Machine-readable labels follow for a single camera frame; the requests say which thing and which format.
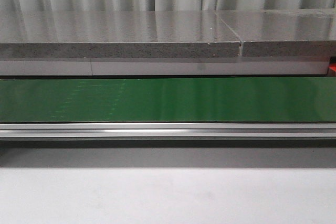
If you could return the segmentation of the red plastic tray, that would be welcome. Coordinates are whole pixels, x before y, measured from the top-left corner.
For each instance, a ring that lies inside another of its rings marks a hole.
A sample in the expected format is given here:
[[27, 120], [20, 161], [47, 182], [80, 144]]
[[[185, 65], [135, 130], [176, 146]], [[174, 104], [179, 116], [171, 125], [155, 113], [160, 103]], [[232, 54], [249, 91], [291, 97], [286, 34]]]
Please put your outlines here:
[[336, 77], [336, 63], [329, 64], [328, 77]]

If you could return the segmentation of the aluminium conveyor side rail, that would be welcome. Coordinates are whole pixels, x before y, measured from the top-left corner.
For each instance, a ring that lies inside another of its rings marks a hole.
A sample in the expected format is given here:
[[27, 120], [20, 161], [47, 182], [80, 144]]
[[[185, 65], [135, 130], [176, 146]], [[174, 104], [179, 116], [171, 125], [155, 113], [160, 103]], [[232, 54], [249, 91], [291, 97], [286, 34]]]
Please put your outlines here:
[[1, 140], [335, 139], [335, 123], [13, 123]]

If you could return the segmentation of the grey stone slab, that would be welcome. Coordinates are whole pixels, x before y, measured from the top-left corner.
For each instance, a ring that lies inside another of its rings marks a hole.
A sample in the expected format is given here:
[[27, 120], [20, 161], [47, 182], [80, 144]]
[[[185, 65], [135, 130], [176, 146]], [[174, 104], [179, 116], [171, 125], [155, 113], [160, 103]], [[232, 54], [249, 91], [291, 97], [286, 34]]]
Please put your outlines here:
[[2, 58], [231, 58], [239, 48], [207, 11], [1, 12]]
[[242, 57], [335, 56], [335, 9], [218, 10]]

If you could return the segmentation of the green conveyor belt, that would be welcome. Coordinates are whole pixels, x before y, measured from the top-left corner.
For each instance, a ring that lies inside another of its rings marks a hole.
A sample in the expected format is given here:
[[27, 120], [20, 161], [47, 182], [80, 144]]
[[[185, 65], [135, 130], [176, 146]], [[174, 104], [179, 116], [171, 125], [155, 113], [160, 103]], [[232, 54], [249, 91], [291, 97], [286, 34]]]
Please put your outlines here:
[[333, 122], [335, 79], [1, 81], [1, 122]]

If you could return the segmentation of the white base panel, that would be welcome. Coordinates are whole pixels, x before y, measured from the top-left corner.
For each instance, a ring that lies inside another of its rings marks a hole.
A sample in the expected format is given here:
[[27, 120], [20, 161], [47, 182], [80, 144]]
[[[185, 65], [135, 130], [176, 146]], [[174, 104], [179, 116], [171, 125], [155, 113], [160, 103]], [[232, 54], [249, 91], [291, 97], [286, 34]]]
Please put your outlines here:
[[2, 59], [3, 76], [320, 75], [330, 57]]

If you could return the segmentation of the grey stone slab right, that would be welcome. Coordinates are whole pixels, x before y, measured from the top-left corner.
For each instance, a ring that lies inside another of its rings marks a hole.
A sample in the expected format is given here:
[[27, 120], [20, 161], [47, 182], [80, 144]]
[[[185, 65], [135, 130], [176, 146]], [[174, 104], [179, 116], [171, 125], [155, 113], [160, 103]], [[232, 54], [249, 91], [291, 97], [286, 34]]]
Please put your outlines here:
[[335, 56], [335, 9], [218, 10], [242, 57]]

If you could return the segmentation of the grey stone slab left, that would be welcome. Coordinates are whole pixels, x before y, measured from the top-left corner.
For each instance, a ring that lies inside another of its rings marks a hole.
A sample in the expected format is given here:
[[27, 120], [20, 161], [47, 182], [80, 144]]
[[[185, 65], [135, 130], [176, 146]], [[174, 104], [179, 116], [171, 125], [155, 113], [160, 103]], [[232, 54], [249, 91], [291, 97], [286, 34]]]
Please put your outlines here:
[[239, 48], [207, 11], [1, 12], [2, 58], [231, 58]]

